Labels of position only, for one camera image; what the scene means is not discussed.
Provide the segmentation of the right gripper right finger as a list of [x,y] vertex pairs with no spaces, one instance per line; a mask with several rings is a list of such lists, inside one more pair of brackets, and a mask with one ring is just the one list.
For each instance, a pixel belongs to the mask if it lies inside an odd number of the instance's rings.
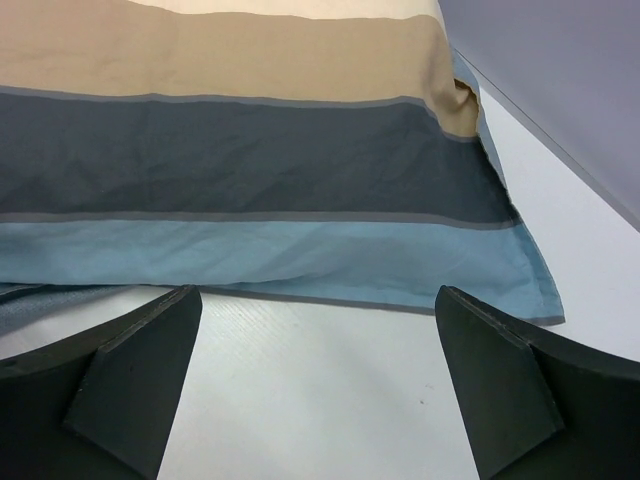
[[638,478],[637,362],[453,287],[435,314],[480,478]]

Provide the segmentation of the striped pillowcase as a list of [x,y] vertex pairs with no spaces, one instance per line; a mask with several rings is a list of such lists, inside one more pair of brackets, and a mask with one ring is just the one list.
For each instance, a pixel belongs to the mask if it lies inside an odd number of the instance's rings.
[[182,284],[565,320],[438,2],[3,2],[2,318]]

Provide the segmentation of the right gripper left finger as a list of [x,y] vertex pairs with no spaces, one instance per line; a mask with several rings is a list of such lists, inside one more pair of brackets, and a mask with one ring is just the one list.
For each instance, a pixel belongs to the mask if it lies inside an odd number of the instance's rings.
[[183,286],[2,360],[2,478],[157,478],[201,313]]

